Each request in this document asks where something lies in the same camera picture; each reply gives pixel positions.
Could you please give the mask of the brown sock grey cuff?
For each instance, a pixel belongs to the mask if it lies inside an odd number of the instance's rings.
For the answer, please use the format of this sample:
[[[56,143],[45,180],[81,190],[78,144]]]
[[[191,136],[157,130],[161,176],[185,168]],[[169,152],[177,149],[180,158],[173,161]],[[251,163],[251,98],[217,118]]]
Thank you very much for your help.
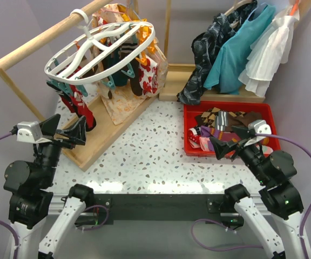
[[[262,115],[258,112],[246,112],[243,118],[232,119],[232,126],[248,127],[248,125],[256,120],[262,120]],[[219,131],[232,132],[232,126],[220,129],[215,127]]]

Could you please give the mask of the white round clip hanger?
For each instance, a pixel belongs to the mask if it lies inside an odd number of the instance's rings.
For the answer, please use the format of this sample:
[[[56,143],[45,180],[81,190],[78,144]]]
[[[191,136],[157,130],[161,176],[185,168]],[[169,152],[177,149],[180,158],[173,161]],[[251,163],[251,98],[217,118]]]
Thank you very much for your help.
[[[134,72],[131,71],[130,62],[139,57],[140,53],[146,50],[156,36],[154,29],[150,38],[145,43],[139,45],[136,33],[142,25],[151,26],[153,24],[147,21],[115,22],[90,30],[88,27],[90,25],[89,18],[84,11],[75,9],[71,13],[78,14],[84,18],[85,25],[78,26],[84,34],[76,38],[76,40],[83,40],[84,42],[78,50],[66,57],[62,62],[59,62],[58,58],[74,47],[74,41],[62,48],[47,62],[44,72],[48,77],[48,81],[58,85],[59,88],[66,88],[69,85],[86,85],[109,78],[108,85],[113,88],[114,83],[111,77],[117,71],[121,70],[122,73],[133,77]],[[138,46],[127,57],[106,70],[85,77],[91,69],[128,39],[136,39]]]

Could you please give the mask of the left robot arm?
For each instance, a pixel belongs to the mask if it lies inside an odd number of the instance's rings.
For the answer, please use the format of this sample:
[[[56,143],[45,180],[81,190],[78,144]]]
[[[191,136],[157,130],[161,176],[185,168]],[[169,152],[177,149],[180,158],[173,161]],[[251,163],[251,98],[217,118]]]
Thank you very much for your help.
[[[41,237],[49,213],[52,187],[63,148],[86,143],[86,118],[58,129],[60,114],[43,122],[22,121],[12,130],[17,141],[33,145],[34,161],[17,160],[5,170],[4,190],[11,193],[9,221],[15,231],[15,258],[55,258],[65,235],[82,212],[94,207],[93,189],[76,184],[64,198],[64,207],[45,237]]]

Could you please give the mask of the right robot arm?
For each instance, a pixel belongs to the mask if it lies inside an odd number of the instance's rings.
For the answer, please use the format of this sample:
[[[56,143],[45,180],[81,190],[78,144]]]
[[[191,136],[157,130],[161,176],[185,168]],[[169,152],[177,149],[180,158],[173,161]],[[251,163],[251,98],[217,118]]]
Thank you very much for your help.
[[[257,143],[266,137],[274,138],[269,125],[255,121],[247,128],[233,128],[240,141],[221,141],[211,137],[217,159],[233,152],[232,159],[239,157],[262,187],[260,198],[276,223],[275,230],[256,207],[251,194],[243,184],[224,191],[223,205],[229,212],[237,212],[259,239],[268,258],[311,258],[311,247],[306,237],[301,195],[291,183],[297,174],[292,156],[275,150],[265,156]]]

